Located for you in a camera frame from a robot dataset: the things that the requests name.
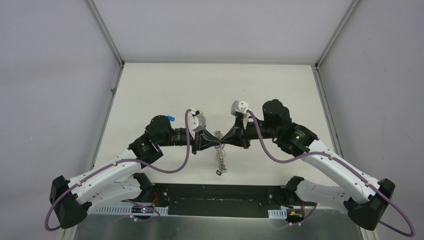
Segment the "yellow tag key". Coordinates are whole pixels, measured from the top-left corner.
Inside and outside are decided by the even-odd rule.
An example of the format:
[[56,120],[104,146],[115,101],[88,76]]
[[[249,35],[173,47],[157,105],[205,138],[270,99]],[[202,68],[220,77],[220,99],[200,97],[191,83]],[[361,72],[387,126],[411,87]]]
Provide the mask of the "yellow tag key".
[[196,116],[196,115],[203,115],[203,114],[204,114],[204,112],[202,110],[200,110],[200,109],[193,110],[193,115],[194,116]]

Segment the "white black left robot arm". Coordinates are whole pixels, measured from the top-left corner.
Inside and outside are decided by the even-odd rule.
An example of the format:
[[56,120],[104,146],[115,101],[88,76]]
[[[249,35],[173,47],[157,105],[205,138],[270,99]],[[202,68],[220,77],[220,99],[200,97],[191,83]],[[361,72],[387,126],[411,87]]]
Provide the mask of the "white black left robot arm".
[[[45,229],[53,232],[71,228],[96,207],[109,202],[136,198],[147,202],[152,198],[153,189],[137,177],[143,168],[175,174],[187,165],[190,154],[221,145],[221,140],[206,130],[206,118],[199,111],[188,109],[184,124],[184,128],[172,128],[167,116],[157,115],[145,127],[145,132],[117,157],[71,179],[56,177],[51,184],[51,207],[44,219]],[[186,147],[182,165],[173,170],[153,165],[163,156],[160,148],[167,146]]]

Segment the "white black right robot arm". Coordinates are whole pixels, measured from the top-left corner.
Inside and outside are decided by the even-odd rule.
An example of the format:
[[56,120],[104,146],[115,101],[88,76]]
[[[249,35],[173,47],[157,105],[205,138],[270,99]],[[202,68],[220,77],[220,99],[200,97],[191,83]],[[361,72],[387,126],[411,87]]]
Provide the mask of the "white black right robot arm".
[[330,150],[314,132],[294,123],[289,109],[278,99],[263,104],[261,120],[244,101],[234,101],[230,112],[235,123],[223,137],[224,144],[248,148],[251,140],[271,139],[292,161],[300,159],[335,182],[335,186],[320,185],[294,176],[283,192],[288,204],[325,205],[346,214],[365,230],[376,229],[395,190],[391,180],[372,177]]

